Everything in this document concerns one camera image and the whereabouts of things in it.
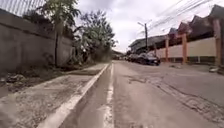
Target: orange pillar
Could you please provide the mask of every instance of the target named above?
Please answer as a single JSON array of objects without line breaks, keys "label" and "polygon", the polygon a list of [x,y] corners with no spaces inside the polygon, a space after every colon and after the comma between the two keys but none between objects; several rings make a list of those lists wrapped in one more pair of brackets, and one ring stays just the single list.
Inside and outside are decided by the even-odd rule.
[{"label": "orange pillar", "polygon": [[214,35],[216,41],[216,66],[221,65],[221,26],[220,21],[218,19],[213,20],[214,25]]},{"label": "orange pillar", "polygon": [[169,62],[169,37],[166,37],[166,51],[165,51],[165,56],[166,56],[166,62]]},{"label": "orange pillar", "polygon": [[187,34],[182,34],[183,64],[187,63]]}]

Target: parked car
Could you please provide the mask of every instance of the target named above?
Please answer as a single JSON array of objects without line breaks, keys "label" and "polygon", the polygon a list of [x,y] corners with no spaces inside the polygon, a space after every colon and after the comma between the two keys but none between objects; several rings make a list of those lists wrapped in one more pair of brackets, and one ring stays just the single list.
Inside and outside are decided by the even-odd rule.
[{"label": "parked car", "polygon": [[127,60],[128,60],[129,62],[136,62],[137,59],[138,59],[138,55],[137,55],[137,54],[131,54],[131,55],[129,55],[128,58],[127,58]]},{"label": "parked car", "polygon": [[154,54],[147,54],[142,53],[138,56],[137,62],[140,64],[146,64],[146,65],[156,65],[159,66],[161,61],[160,59],[155,56]]}]

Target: tree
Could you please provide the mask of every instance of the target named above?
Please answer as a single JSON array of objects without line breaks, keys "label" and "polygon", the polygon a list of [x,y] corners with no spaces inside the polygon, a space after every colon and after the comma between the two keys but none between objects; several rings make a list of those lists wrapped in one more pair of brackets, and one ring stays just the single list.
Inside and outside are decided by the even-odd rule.
[{"label": "tree", "polygon": [[92,59],[100,61],[108,56],[114,46],[114,33],[102,11],[90,12],[81,16],[84,33],[83,41],[87,43],[88,52]]},{"label": "tree", "polygon": [[75,25],[74,17],[80,14],[75,8],[77,0],[46,0],[46,3],[38,8],[44,16],[48,17],[54,25],[56,32],[55,43],[55,65],[57,66],[57,49],[58,39],[62,36],[63,31],[69,32]]}]

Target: white lane line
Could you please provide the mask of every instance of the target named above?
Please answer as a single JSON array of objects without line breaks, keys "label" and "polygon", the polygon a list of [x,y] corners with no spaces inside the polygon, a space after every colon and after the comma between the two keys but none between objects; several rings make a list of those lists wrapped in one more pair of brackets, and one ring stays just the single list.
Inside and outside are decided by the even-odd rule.
[{"label": "white lane line", "polygon": [[106,110],[104,114],[103,128],[114,128],[114,118],[113,118],[113,93],[114,93],[114,66],[111,64],[111,76],[110,76],[110,84],[107,92],[107,104]]}]

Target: wall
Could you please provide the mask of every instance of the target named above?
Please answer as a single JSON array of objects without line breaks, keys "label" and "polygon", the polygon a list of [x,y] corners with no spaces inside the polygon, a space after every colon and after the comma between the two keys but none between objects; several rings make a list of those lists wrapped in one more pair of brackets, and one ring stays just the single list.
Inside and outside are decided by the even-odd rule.
[{"label": "wall", "polygon": [[[20,17],[0,10],[0,71],[54,63],[54,35]],[[59,59],[61,65],[65,64],[71,55],[66,54],[65,51],[69,48],[64,44],[59,46],[58,51],[60,57],[64,58]]]},{"label": "wall", "polygon": [[189,42],[187,44],[187,56],[216,56],[215,38]]},{"label": "wall", "polygon": [[165,57],[166,57],[165,48],[163,48],[163,49],[158,49],[156,52],[157,52],[157,56],[158,56],[159,58],[165,58]]},{"label": "wall", "polygon": [[58,65],[63,66],[72,59],[74,51],[72,41],[63,37],[58,44]]},{"label": "wall", "polygon": [[183,48],[182,45],[176,45],[169,48],[168,56],[169,58],[179,58],[183,57]]},{"label": "wall", "polygon": [[[182,62],[182,45],[169,47],[168,56],[170,61]],[[157,50],[157,56],[165,59],[165,48]],[[216,56],[215,38],[207,38],[187,43],[188,62],[214,63]]]}]

